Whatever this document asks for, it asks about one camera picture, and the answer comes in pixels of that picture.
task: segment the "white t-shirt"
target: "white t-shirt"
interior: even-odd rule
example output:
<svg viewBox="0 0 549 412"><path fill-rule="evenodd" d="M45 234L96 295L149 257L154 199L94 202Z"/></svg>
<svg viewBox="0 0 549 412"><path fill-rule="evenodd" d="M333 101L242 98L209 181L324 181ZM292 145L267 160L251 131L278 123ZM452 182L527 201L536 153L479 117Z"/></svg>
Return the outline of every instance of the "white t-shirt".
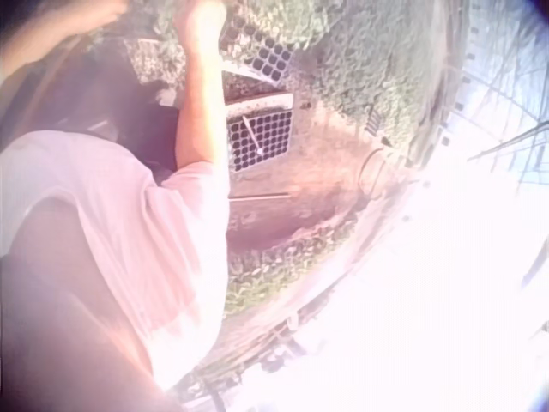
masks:
<svg viewBox="0 0 549 412"><path fill-rule="evenodd" d="M226 167L191 164L158 186L115 143L39 131L0 154L0 183L1 256L41 200L55 197L77 208L101 275L162 388L175 385L209 351L227 284Z"/></svg>

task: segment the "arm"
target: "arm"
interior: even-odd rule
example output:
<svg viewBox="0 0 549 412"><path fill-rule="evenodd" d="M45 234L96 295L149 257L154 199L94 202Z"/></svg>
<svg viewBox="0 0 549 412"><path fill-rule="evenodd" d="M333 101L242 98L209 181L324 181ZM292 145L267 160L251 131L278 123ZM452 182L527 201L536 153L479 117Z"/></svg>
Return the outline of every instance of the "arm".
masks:
<svg viewBox="0 0 549 412"><path fill-rule="evenodd" d="M225 101L218 50L225 16L225 6L219 0L192 0L177 21L187 57L184 102L175 147L178 169L198 161L222 167L227 162Z"/></svg>
<svg viewBox="0 0 549 412"><path fill-rule="evenodd" d="M3 79L47 56L70 36L87 33L115 21L127 9L127 0L72 0L61 9L26 21L2 45Z"/></svg>

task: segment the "black crate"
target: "black crate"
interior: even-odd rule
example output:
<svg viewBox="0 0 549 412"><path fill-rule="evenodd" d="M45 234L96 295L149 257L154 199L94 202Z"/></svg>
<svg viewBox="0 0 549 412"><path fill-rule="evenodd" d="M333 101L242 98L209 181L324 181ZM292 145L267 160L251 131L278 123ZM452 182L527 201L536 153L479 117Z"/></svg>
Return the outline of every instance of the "black crate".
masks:
<svg viewBox="0 0 549 412"><path fill-rule="evenodd" d="M278 85L292 58L292 48L279 44L268 35L259 32L248 24L244 17L229 13L220 38L220 49L227 51L229 45L237 44L242 33L248 34L259 49L255 57L246 59L243 63L266 81Z"/></svg>
<svg viewBox="0 0 549 412"><path fill-rule="evenodd" d="M293 122L292 110L262 114L248 118L248 121L262 153L257 153L259 148L244 124L244 120L241 117L230 120L227 127L232 167L235 172L283 155L289 149Z"/></svg>

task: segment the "hand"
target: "hand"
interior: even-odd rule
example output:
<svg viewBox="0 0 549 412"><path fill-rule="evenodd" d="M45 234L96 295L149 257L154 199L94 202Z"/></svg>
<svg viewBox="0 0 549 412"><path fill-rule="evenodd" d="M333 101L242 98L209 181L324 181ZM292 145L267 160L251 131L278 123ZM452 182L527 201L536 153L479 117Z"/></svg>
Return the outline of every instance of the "hand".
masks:
<svg viewBox="0 0 549 412"><path fill-rule="evenodd" d="M53 12L66 36L84 34L112 23L128 9L128 0L72 0Z"/></svg>
<svg viewBox="0 0 549 412"><path fill-rule="evenodd" d="M72 0L30 19L3 45L3 75L9 77L25 64L39 61L69 36L115 21L127 7L128 0Z"/></svg>
<svg viewBox="0 0 549 412"><path fill-rule="evenodd" d="M188 57L219 56L226 7L221 0L187 0L175 19L179 42Z"/></svg>

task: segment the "stick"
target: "stick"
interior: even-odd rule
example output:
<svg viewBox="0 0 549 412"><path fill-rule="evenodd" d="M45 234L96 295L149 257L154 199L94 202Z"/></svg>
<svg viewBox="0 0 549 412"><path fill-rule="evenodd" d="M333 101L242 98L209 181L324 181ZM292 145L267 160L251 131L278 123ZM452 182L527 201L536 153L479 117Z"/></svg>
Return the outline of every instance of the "stick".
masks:
<svg viewBox="0 0 549 412"><path fill-rule="evenodd" d="M248 202L250 200L272 200L272 199L289 199L289 193L271 193L268 195L255 195L255 196L236 196L229 197L230 202Z"/></svg>

